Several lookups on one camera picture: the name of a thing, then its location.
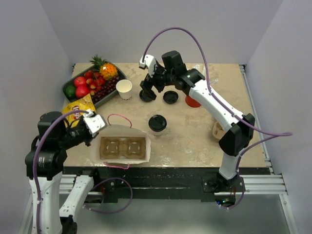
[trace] black lid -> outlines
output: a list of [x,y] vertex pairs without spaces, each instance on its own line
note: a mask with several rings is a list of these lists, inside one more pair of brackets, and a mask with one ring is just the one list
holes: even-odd
[[154,115],[150,118],[148,121],[148,126],[154,131],[154,132],[161,132],[164,130],[167,126],[167,120],[164,116],[161,115]]
[[146,96],[146,95],[144,94],[144,91],[143,91],[143,90],[140,91],[139,96],[140,96],[140,99],[141,99],[142,101],[144,101],[144,102],[153,101],[153,99],[151,99],[149,96]]
[[168,104],[173,104],[179,98],[179,95],[175,91],[167,91],[164,93],[164,101]]

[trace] red cup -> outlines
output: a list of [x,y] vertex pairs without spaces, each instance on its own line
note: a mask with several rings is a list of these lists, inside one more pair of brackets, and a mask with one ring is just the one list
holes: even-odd
[[186,102],[186,104],[188,104],[190,107],[193,107],[193,108],[197,108],[197,107],[201,106],[197,101],[195,101],[190,96],[185,97],[185,102]]

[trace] white wall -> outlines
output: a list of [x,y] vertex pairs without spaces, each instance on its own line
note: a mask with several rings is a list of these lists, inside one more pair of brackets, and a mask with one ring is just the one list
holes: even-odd
[[293,131],[268,142],[301,234],[312,229],[312,1],[284,0],[247,65],[261,127]]
[[[195,34],[209,62],[245,64],[282,0],[40,0],[66,54],[86,62],[96,53],[113,62],[137,62],[160,30],[181,26]],[[152,45],[160,56],[178,50],[185,61],[202,58],[183,32]]]
[[13,234],[30,194],[25,156],[71,68],[38,0],[2,2],[0,31],[0,232]]

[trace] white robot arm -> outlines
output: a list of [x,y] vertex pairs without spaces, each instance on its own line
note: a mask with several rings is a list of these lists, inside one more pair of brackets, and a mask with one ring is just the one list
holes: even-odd
[[[39,139],[61,115],[60,112],[49,112],[40,117]],[[82,142],[89,146],[99,131],[106,127],[107,123],[104,118],[88,110],[88,113],[83,114],[78,121],[77,126],[66,128],[62,121],[53,128],[39,154],[37,173],[40,202],[36,202],[38,192],[32,171],[36,145],[32,145],[31,152],[25,158],[25,163],[33,196],[33,234],[76,233],[77,216],[88,193],[94,186],[94,178],[98,177],[98,172],[97,170],[82,170],[75,178],[74,186],[65,203],[59,209],[59,185],[62,179],[63,163],[67,158],[66,150]]]
[[[236,176],[236,165],[239,159],[239,152],[248,146],[253,137],[253,130],[243,126],[237,118],[220,105],[210,94],[207,88],[207,82],[203,75],[196,69],[187,70],[177,51],[170,51],[162,56],[164,67],[151,56],[141,57],[139,67],[148,68],[148,74],[140,86],[143,93],[150,98],[156,98],[152,91],[154,86],[158,92],[164,89],[164,86],[174,85],[177,89],[182,90],[186,95],[199,102],[221,125],[226,132],[219,144],[223,150],[222,164],[219,174],[225,180],[231,180]],[[238,117],[247,120],[254,125],[254,117],[251,114],[245,116],[242,112],[231,106],[223,99],[213,88],[211,91],[230,108]]]

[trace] yellow chip bag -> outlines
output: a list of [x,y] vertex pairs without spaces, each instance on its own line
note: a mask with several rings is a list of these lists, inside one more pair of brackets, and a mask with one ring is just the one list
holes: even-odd
[[[83,98],[81,98],[81,99],[79,99],[77,101],[69,103],[62,110],[62,114],[68,113],[70,111],[75,111],[75,110],[85,110],[86,111],[88,109],[91,109],[93,111],[96,110],[94,105],[93,105],[93,102],[91,100],[91,95],[90,94],[84,96]],[[66,118],[67,118],[69,124],[71,124],[71,122],[73,122],[74,120],[80,118],[80,116],[82,114],[83,113],[75,113],[75,114],[71,114],[71,115],[67,116]],[[78,124],[78,121],[75,121],[72,124],[72,127],[75,127],[77,124]]]

